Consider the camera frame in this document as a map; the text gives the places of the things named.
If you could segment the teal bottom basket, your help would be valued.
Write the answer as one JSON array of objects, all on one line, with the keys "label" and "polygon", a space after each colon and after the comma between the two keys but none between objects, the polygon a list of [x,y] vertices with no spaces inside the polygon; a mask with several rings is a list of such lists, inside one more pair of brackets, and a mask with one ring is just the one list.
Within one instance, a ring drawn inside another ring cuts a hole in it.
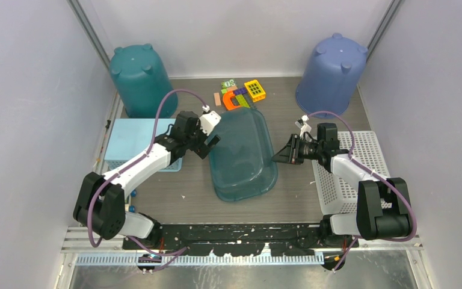
[{"label": "teal bottom basket", "polygon": [[263,114],[238,108],[221,115],[212,132],[220,141],[209,153],[215,194],[237,202],[271,191],[278,180],[274,149]]}]

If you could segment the white plastic basket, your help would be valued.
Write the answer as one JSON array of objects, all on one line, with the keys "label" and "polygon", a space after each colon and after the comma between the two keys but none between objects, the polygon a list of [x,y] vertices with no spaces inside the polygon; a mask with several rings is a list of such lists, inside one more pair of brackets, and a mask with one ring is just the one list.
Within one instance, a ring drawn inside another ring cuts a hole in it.
[{"label": "white plastic basket", "polygon": [[[363,165],[383,177],[389,177],[386,162],[373,131],[354,131],[356,145],[353,156]],[[340,177],[329,173],[316,160],[312,161],[321,211],[324,215],[356,212],[357,192]]]}]

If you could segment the light blue basket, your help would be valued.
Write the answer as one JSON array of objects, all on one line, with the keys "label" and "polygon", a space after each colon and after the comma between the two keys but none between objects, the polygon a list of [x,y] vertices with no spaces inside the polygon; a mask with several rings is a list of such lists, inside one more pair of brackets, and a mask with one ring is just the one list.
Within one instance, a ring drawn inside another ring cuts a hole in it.
[{"label": "light blue basket", "polygon": [[106,148],[104,161],[113,170],[146,150],[152,138],[154,119],[117,119]]}]

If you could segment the blue plastic bucket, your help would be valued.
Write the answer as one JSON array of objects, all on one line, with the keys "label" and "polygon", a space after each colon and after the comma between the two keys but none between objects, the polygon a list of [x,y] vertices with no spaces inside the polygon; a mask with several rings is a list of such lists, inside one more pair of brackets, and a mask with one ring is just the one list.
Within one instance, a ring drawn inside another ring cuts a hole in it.
[{"label": "blue plastic bucket", "polygon": [[307,114],[343,114],[366,67],[367,47],[334,33],[313,49],[295,91],[298,106]]}]

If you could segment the teal plastic bucket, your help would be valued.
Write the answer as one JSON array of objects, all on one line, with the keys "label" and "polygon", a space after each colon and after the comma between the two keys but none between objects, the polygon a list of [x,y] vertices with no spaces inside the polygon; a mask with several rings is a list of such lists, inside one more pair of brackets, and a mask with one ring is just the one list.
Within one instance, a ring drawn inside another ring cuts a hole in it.
[{"label": "teal plastic bucket", "polygon": [[109,73],[129,118],[154,119],[162,99],[173,90],[150,43],[115,48]]}]

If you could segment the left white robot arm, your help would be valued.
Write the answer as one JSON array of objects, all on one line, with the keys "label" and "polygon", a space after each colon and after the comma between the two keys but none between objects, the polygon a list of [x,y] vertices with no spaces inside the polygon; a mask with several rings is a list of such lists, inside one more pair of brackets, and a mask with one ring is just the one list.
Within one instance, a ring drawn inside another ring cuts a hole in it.
[{"label": "left white robot arm", "polygon": [[125,200],[152,175],[193,151],[204,159],[220,141],[213,130],[221,121],[216,111],[198,116],[180,112],[165,133],[154,133],[149,146],[129,161],[104,174],[85,175],[73,210],[73,218],[104,240],[131,235],[146,249],[154,249],[160,233],[152,218],[125,209]]}]

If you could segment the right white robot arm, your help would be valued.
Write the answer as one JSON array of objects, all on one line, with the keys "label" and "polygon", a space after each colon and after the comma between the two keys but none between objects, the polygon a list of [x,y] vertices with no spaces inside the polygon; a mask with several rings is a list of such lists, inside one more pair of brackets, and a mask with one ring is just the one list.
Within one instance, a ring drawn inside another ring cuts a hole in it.
[{"label": "right white robot arm", "polygon": [[398,242],[412,239],[416,219],[407,183],[366,167],[352,152],[351,148],[341,147],[335,124],[318,124],[316,136],[312,136],[309,126],[303,123],[300,134],[291,134],[272,161],[296,165],[315,161],[317,168],[343,180],[356,192],[356,197],[346,199],[352,203],[351,211],[322,209],[319,239],[325,246],[335,247],[344,235]]}]

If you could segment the beige toy block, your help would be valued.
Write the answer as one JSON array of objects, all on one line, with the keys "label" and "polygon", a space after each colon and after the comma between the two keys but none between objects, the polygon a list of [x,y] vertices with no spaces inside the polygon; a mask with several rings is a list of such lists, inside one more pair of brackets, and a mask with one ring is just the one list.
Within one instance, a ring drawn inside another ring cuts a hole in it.
[{"label": "beige toy block", "polygon": [[215,102],[215,105],[220,107],[222,105],[221,103],[221,96],[218,92],[214,93],[214,102]]}]

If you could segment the orange horseshoe toy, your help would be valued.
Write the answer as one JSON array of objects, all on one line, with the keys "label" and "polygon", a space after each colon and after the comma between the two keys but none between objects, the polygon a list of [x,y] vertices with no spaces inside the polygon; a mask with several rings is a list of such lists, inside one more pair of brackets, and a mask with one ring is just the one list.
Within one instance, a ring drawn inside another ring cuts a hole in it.
[{"label": "orange horseshoe toy", "polygon": [[223,94],[222,96],[222,103],[228,111],[232,111],[232,110],[242,107],[242,105],[239,103],[238,99],[236,98],[234,91],[225,92],[225,94]]}]

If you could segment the lime green building brick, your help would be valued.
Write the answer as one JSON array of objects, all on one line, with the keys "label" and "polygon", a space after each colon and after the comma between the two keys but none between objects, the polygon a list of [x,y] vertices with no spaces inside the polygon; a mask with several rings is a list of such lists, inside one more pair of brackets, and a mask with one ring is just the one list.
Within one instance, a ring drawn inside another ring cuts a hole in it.
[{"label": "lime green building brick", "polygon": [[241,107],[251,108],[244,95],[236,95],[235,98]]}]

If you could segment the yellow grid toy block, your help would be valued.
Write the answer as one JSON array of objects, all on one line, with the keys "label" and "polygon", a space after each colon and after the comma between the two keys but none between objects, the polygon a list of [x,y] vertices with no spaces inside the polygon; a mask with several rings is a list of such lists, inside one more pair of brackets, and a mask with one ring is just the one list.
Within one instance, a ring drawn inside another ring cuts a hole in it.
[{"label": "yellow grid toy block", "polygon": [[256,79],[245,82],[244,87],[247,90],[247,93],[251,97],[253,102],[259,102],[266,98],[266,91],[261,86],[260,82]]}]

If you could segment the green patterned toy tile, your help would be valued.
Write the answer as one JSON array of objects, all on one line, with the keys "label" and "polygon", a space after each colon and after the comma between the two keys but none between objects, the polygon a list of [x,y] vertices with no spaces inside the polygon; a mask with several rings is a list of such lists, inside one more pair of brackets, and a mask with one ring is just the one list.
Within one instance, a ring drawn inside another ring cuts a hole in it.
[{"label": "green patterned toy tile", "polygon": [[229,79],[221,83],[222,89],[228,89],[229,87],[234,87],[234,86],[236,86],[236,82],[234,79]]}]

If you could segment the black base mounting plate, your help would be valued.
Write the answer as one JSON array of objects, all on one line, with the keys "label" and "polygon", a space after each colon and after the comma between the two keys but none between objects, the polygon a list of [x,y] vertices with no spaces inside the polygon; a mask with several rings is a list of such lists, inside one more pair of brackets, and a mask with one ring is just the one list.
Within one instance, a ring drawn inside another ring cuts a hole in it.
[{"label": "black base mounting plate", "polygon": [[269,251],[272,256],[309,256],[315,249],[343,252],[352,238],[330,235],[317,223],[235,223],[235,224],[164,224],[155,225],[147,238],[129,238],[125,250],[162,249],[184,255],[258,256]]}]

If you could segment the toy train blocks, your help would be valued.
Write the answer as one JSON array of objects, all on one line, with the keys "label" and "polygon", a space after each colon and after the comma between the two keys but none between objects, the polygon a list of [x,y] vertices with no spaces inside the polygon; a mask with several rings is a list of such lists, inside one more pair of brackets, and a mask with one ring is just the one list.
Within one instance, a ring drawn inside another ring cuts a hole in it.
[{"label": "toy train blocks", "polygon": [[132,190],[130,195],[125,200],[125,211],[134,213],[136,211],[135,206],[132,204],[133,199],[137,196],[137,191]]}]

